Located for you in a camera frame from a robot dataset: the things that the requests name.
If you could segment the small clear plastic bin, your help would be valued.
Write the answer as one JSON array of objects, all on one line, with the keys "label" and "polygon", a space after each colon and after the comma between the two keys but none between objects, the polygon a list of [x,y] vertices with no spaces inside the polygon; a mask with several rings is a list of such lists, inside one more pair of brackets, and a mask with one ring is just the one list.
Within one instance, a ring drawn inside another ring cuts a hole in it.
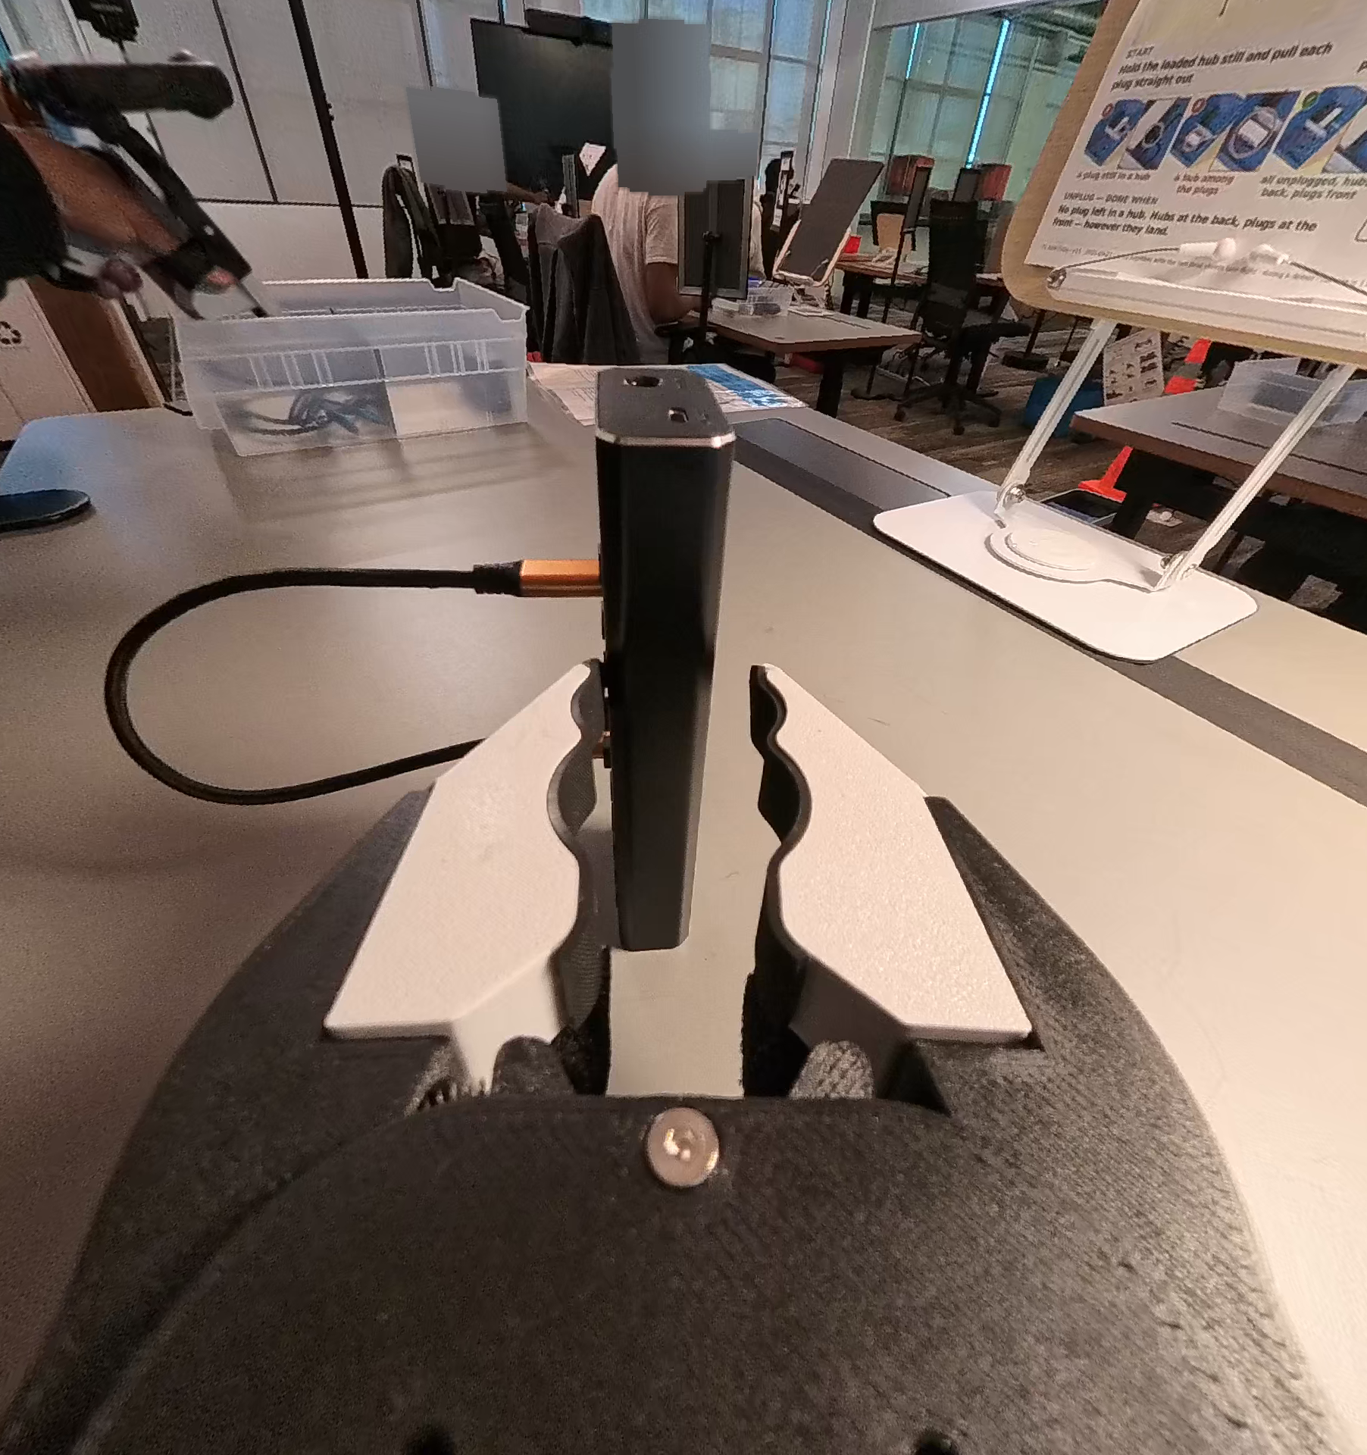
[{"label": "small clear plastic bin", "polygon": [[[1301,374],[1301,360],[1269,356],[1238,363],[1222,386],[1217,408],[1263,423],[1283,424],[1299,415],[1324,380]],[[1320,427],[1357,423],[1367,415],[1367,374],[1354,377],[1318,416]]]}]

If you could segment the black usb hub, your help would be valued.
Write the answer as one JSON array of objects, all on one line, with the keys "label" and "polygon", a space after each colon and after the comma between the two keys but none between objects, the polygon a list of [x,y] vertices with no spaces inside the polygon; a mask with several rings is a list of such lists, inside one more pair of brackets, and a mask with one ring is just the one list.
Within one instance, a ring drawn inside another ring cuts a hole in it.
[{"label": "black usb hub", "polygon": [[602,630],[620,947],[690,931],[734,434],[687,369],[597,390]]}]

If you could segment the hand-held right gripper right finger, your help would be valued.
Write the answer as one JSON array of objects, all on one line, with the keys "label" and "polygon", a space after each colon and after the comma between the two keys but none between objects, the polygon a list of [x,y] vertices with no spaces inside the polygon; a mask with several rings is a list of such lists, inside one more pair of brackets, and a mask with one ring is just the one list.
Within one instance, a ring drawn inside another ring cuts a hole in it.
[{"label": "hand-held right gripper right finger", "polygon": [[748,678],[776,837],[746,978],[746,1097],[932,1100],[924,1048],[1033,1029],[924,789],[775,665]]}]

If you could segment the dark oval pad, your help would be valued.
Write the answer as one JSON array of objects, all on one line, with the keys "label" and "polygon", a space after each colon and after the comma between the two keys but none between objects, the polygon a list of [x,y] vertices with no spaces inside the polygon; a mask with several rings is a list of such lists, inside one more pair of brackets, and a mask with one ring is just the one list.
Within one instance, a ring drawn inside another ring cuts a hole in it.
[{"label": "dark oval pad", "polygon": [[0,536],[57,528],[91,509],[87,493],[68,487],[0,492]]}]

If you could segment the white recycling bin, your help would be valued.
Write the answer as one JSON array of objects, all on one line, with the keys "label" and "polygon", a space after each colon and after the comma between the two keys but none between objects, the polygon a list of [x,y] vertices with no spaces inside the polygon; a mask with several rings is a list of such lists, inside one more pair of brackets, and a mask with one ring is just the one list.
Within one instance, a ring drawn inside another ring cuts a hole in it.
[{"label": "white recycling bin", "polygon": [[30,286],[11,284],[0,301],[0,445],[27,424],[93,410]]}]

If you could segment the black tripod pole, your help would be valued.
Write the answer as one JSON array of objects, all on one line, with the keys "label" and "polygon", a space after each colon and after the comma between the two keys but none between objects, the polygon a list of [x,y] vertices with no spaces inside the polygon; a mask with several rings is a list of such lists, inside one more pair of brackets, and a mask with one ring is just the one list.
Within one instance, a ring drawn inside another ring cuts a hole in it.
[{"label": "black tripod pole", "polygon": [[368,268],[365,260],[365,249],[361,238],[359,221],[353,197],[348,188],[345,163],[342,158],[340,144],[334,128],[334,112],[329,104],[329,93],[324,84],[323,71],[318,64],[318,56],[313,46],[313,35],[310,29],[310,16],[307,4],[304,2],[287,2],[293,35],[299,53],[299,60],[304,68],[310,104],[313,109],[318,134],[321,139],[321,147],[324,152],[326,164],[329,169],[329,182],[335,197],[335,205],[340,212],[340,219],[346,238],[346,249],[350,253],[351,267],[354,276],[359,281],[368,279]]}]

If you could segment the laminated instruction sheet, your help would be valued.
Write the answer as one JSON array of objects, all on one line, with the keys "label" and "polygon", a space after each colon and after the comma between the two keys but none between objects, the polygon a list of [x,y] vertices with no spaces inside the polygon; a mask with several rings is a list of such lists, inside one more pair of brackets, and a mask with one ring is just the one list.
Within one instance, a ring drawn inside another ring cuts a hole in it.
[{"label": "laminated instruction sheet", "polygon": [[1139,4],[1025,259],[1367,308],[1367,2]]}]

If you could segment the black office chair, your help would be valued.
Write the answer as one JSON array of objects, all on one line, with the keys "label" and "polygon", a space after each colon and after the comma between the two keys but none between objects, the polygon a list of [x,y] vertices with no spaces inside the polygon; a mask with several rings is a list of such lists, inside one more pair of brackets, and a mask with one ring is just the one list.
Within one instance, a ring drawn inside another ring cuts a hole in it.
[{"label": "black office chair", "polygon": [[910,325],[920,341],[905,353],[894,419],[935,401],[954,435],[965,434],[972,412],[1000,427],[1002,408],[983,394],[983,377],[992,350],[1024,330],[1006,319],[1005,284],[986,279],[986,219],[976,202],[932,199],[926,224],[924,286]]}]

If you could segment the black monitor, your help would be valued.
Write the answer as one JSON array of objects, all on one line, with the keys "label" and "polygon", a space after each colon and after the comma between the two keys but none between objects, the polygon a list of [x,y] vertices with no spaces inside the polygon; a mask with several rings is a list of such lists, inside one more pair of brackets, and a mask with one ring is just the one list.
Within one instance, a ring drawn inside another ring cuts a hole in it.
[{"label": "black monitor", "polygon": [[527,10],[521,27],[469,23],[477,92],[499,108],[507,183],[557,201],[564,161],[592,197],[616,161],[613,26],[586,16]]}]

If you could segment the grey laptop on stand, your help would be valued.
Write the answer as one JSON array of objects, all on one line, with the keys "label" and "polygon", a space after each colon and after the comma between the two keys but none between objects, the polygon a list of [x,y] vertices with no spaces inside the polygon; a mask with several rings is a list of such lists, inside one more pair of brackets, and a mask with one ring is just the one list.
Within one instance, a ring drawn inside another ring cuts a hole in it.
[{"label": "grey laptop on stand", "polygon": [[879,160],[830,161],[776,256],[772,279],[791,286],[828,282],[883,171]]}]

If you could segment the printed paper sheet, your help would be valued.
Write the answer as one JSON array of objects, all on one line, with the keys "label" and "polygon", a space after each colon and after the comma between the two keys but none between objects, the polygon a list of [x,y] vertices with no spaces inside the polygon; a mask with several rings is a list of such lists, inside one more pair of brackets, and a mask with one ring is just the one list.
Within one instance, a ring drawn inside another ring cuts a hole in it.
[{"label": "printed paper sheet", "polygon": [[[590,366],[527,363],[529,378],[573,421],[584,427],[597,424],[598,380],[606,372],[603,367]],[[694,374],[709,385],[716,407],[726,416],[772,410],[808,410],[808,405],[800,399],[724,364],[646,367],[642,374]]]}]

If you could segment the wooden edged work table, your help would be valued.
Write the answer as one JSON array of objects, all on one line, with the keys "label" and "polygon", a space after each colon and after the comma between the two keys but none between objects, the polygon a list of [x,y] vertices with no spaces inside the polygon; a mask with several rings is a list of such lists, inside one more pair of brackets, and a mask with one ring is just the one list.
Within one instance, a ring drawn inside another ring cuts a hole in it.
[{"label": "wooden edged work table", "polygon": [[847,366],[869,366],[887,352],[907,352],[924,341],[913,330],[833,311],[754,317],[713,309],[704,338],[728,341],[770,358],[814,358],[820,366],[816,410],[830,418],[838,416]]},{"label": "wooden edged work table", "polygon": [[[1219,396],[1184,393],[1074,415],[1076,432],[1131,451],[1117,484],[1124,498],[1110,519],[1113,533],[1134,539],[1156,506],[1211,520],[1227,490],[1250,476],[1280,430],[1220,408]],[[1310,503],[1367,523],[1367,416],[1313,427],[1261,497]]]}]

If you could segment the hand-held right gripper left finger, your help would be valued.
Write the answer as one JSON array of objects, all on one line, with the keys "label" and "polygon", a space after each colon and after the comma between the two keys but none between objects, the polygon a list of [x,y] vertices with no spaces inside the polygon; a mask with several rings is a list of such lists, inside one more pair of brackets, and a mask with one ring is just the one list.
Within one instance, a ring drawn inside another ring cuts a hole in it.
[{"label": "hand-held right gripper left finger", "polygon": [[431,786],[324,1019],[340,1041],[444,1041],[493,1082],[516,1040],[579,1032],[603,993],[602,665],[576,665]]}]

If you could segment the white document stand wooden board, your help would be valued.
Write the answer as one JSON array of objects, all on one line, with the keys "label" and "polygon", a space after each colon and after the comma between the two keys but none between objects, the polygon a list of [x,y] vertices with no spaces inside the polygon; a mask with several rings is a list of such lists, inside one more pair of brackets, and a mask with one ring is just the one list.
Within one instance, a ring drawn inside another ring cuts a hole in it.
[{"label": "white document stand wooden board", "polygon": [[[1148,286],[1123,278],[1096,281],[1093,287],[1072,286],[1063,282],[1063,275],[1027,262],[1074,128],[1137,5],[1110,4],[1104,12],[1003,245],[1003,278],[1011,298],[1049,314],[1090,320],[1088,338],[995,492],[882,512],[876,528],[931,566],[1079,646],[1120,662],[1151,665],[1255,613],[1247,593],[1203,572],[1202,561],[1230,534],[1293,446],[1318,427],[1318,416],[1337,391],[1356,372],[1367,374],[1367,308]],[[1175,556],[1061,515],[1025,493],[1052,430],[1121,325],[1211,338],[1331,366],[1328,382],[1279,432],[1247,482],[1194,547]]]}]

